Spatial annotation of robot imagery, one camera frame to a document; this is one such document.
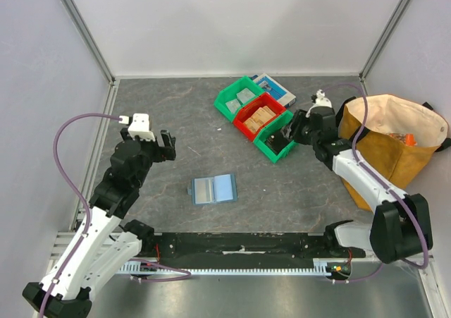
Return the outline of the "blue card holder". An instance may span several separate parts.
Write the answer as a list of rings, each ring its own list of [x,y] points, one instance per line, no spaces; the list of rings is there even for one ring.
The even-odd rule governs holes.
[[[194,205],[235,202],[238,199],[234,173],[205,178],[193,178],[187,193]]]

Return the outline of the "white VIP credit card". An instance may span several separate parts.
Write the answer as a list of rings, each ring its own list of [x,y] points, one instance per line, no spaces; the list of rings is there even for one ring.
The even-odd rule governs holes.
[[[241,108],[241,103],[237,99],[232,99],[229,102],[226,102],[225,105],[232,114],[236,113],[237,110]]]

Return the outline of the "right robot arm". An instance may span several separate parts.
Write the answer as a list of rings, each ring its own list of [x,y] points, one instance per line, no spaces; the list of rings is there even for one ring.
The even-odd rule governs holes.
[[[290,140],[312,146],[316,158],[346,181],[370,207],[372,223],[343,221],[323,239],[324,252],[339,257],[349,247],[372,251],[384,264],[423,254],[433,247],[428,202],[396,187],[372,167],[349,140],[339,137],[335,112],[327,106],[298,110],[288,125]]]

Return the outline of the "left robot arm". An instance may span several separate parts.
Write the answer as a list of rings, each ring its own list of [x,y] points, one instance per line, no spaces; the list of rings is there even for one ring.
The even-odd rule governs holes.
[[[152,165],[176,157],[175,138],[167,130],[161,131],[162,146],[157,140],[131,137],[126,129],[121,135],[86,217],[60,260],[41,281],[23,290],[40,317],[86,317],[100,290],[129,259],[154,251],[155,239],[148,235],[153,229],[139,221],[126,224],[112,246],[99,251],[140,196]]]

